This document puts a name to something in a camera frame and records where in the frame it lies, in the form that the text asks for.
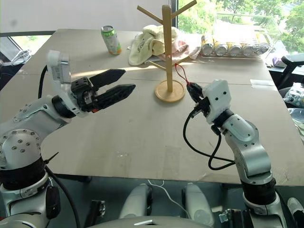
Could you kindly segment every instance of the towel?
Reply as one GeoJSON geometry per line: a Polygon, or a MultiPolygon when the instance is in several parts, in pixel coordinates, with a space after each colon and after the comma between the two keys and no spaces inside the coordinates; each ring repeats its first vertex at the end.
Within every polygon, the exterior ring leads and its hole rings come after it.
{"type": "MultiPolygon", "coordinates": [[[[172,44],[178,40],[179,30],[172,27],[172,44]]],[[[129,64],[136,66],[145,62],[152,55],[158,56],[165,52],[163,26],[148,25],[142,34],[136,35],[129,55],[129,64]]]]}

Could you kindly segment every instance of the wooden table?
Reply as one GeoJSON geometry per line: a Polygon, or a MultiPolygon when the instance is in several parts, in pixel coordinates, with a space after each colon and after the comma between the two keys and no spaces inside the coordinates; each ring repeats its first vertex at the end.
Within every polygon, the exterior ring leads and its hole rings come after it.
{"type": "MultiPolygon", "coordinates": [[[[165,78],[165,73],[153,66],[128,65],[126,48],[136,34],[118,32],[123,52],[111,56],[98,30],[58,30],[1,91],[2,121],[37,98],[45,56],[50,49],[59,50],[70,55],[73,79],[109,68],[125,68],[125,75],[102,91],[130,83],[136,84],[136,89],[126,100],[105,110],[86,118],[75,117],[71,124],[44,140],[41,147],[44,158],[59,152],[50,163],[54,172],[238,183],[235,166],[211,171],[208,159],[193,152],[184,142],[183,124],[194,107],[190,96],[186,94],[178,103],[163,103],[155,97],[154,88],[165,78]]],[[[214,79],[228,80],[231,110],[259,129],[260,141],[269,153],[277,183],[304,185],[304,147],[281,96],[274,86],[254,87],[250,82],[251,79],[271,80],[263,61],[228,58],[199,58],[198,61],[202,63],[184,65],[189,80],[202,86],[214,79]]],[[[47,79],[43,91],[44,95],[56,95],[47,79]]],[[[203,115],[190,121],[187,136],[196,148],[207,153],[213,151],[217,142],[203,115]]],[[[218,155],[233,158],[225,141],[218,155]]],[[[221,161],[213,163],[214,166],[222,164],[221,161]]]]}

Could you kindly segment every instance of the black cable tie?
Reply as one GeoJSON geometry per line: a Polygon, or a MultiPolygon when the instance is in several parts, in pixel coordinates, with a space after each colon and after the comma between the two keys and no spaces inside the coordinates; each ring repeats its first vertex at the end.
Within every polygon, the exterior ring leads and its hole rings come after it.
{"type": "Polygon", "coordinates": [[[49,164],[49,162],[50,162],[53,158],[55,158],[55,156],[56,156],[57,154],[59,154],[59,152],[55,153],[55,154],[54,154],[52,157],[50,157],[49,159],[44,160],[44,163],[45,163],[45,164],[49,164]]]}

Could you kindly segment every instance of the green foliage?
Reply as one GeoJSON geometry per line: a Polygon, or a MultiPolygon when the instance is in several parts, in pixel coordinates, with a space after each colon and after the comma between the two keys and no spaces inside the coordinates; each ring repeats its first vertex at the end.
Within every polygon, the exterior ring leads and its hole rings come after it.
{"type": "Polygon", "coordinates": [[[273,16],[280,22],[283,18],[282,6],[292,0],[255,0],[255,14],[273,16]]]}
{"type": "Polygon", "coordinates": [[[290,12],[281,40],[289,52],[304,52],[304,3],[290,12]]]}
{"type": "MultiPolygon", "coordinates": [[[[183,7],[189,0],[179,0],[183,7]]],[[[210,0],[197,0],[197,4],[179,15],[179,29],[185,33],[203,34],[210,31],[215,21],[216,11],[220,4],[210,0]]]]}
{"type": "Polygon", "coordinates": [[[303,30],[304,27],[304,3],[293,8],[287,17],[286,29],[294,33],[303,30]]]}
{"type": "Polygon", "coordinates": [[[288,34],[284,32],[281,36],[281,41],[286,46],[289,53],[298,52],[304,53],[304,38],[303,36],[288,34]]]}
{"type": "Polygon", "coordinates": [[[219,2],[223,2],[223,9],[231,13],[251,14],[254,11],[252,0],[217,0],[219,2]]]}
{"type": "Polygon", "coordinates": [[[37,39],[37,36],[27,36],[27,38],[30,40],[30,41],[35,41],[37,39]]]}

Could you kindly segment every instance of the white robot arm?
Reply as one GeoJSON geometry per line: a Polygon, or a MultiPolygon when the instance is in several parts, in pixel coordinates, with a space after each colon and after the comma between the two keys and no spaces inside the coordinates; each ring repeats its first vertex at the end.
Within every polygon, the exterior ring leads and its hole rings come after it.
{"type": "Polygon", "coordinates": [[[190,83],[187,90],[196,102],[191,117],[203,112],[207,122],[213,124],[212,130],[216,134],[222,133],[233,151],[244,190],[244,202],[249,208],[253,225],[255,222],[259,224],[254,227],[268,227],[267,222],[259,222],[276,215],[281,227],[286,228],[269,156],[259,141],[256,126],[229,109],[231,96],[227,81],[215,80],[205,88],[190,83]]]}
{"type": "Polygon", "coordinates": [[[125,71],[111,69],[71,82],[68,56],[50,51],[47,60],[48,74],[58,95],[26,104],[14,118],[0,124],[0,192],[8,216],[0,222],[0,227],[13,221],[10,224],[19,222],[23,227],[21,213],[24,217],[35,217],[38,225],[30,227],[39,228],[46,227],[49,220],[57,216],[58,190],[49,184],[41,143],[49,134],[70,123],[74,116],[84,117],[88,112],[105,109],[127,98],[135,88],[133,84],[118,85],[98,95],[100,87],[117,81],[125,71]]]}

